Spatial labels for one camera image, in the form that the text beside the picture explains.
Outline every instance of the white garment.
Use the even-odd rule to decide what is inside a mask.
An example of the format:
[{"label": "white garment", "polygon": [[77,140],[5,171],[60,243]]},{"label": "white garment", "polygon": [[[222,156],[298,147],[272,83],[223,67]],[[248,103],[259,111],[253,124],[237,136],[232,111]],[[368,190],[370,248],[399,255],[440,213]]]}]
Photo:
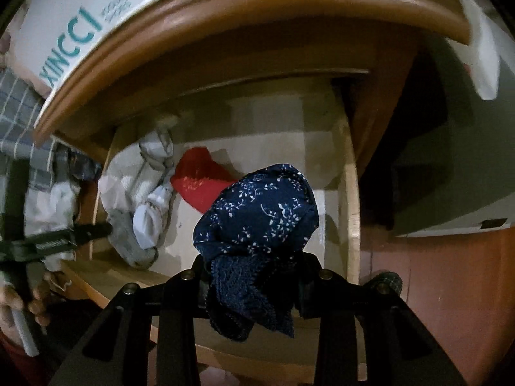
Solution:
[{"label": "white garment", "polygon": [[136,207],[132,229],[137,242],[144,250],[158,244],[168,217],[173,189],[170,184],[158,186],[148,195],[147,201]]},{"label": "white garment", "polygon": [[[73,215],[80,187],[71,181],[56,183],[50,192],[29,188],[25,197],[25,236],[73,226]],[[47,270],[61,270],[61,259],[73,260],[73,251],[45,257],[42,262]]]},{"label": "white garment", "polygon": [[134,212],[161,182],[172,154],[168,132],[153,131],[115,155],[98,181],[104,209]]}]

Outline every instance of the metal bolt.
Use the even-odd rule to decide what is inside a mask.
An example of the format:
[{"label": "metal bolt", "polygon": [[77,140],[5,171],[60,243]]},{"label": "metal bolt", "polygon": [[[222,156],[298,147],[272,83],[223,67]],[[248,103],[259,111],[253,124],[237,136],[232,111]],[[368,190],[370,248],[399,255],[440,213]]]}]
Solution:
[{"label": "metal bolt", "polygon": [[193,280],[195,278],[195,272],[193,270],[184,270],[181,273],[181,278],[183,280]]},{"label": "metal bolt", "polygon": [[136,283],[127,283],[122,287],[122,292],[125,294],[134,294],[140,288]]},{"label": "metal bolt", "polygon": [[386,283],[379,283],[377,286],[375,286],[375,290],[381,294],[389,294],[391,289],[390,286],[388,286]]},{"label": "metal bolt", "polygon": [[333,278],[333,272],[328,269],[322,269],[318,272],[318,277],[322,280],[331,280]]}]

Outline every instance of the wooden floor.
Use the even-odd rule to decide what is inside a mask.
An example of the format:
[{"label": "wooden floor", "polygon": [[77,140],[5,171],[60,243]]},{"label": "wooden floor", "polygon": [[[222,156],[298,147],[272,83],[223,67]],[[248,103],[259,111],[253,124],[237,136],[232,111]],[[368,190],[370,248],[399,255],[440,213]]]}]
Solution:
[{"label": "wooden floor", "polygon": [[482,234],[394,238],[361,232],[361,278],[397,272],[402,296],[471,385],[515,339],[515,227]]}]

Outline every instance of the red garment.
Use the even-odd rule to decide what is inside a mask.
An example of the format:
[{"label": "red garment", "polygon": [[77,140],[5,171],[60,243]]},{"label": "red garment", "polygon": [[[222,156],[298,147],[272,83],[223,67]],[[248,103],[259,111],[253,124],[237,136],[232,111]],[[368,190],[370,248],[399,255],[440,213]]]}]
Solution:
[{"label": "red garment", "polygon": [[170,179],[177,193],[203,214],[223,189],[236,181],[224,167],[213,161],[205,147],[188,149]]},{"label": "red garment", "polygon": [[[47,386],[48,385],[48,372],[45,365],[39,357],[29,357],[22,348],[12,344],[7,337],[0,331],[0,347],[9,355],[12,364],[16,367],[18,374],[22,377],[28,386]],[[0,379],[1,384],[4,385],[5,381],[9,379]],[[20,383],[7,383],[6,386],[20,386]]]}]

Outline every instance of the navy blue floral fabric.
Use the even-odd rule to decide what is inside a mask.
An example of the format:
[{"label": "navy blue floral fabric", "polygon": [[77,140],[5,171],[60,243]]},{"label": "navy blue floral fabric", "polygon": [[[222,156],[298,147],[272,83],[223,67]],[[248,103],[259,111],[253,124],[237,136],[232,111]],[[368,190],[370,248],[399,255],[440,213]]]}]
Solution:
[{"label": "navy blue floral fabric", "polygon": [[220,194],[193,234],[212,275],[206,308],[217,332],[245,341],[258,323],[293,336],[293,258],[316,228],[313,192],[289,164],[248,174]]}]

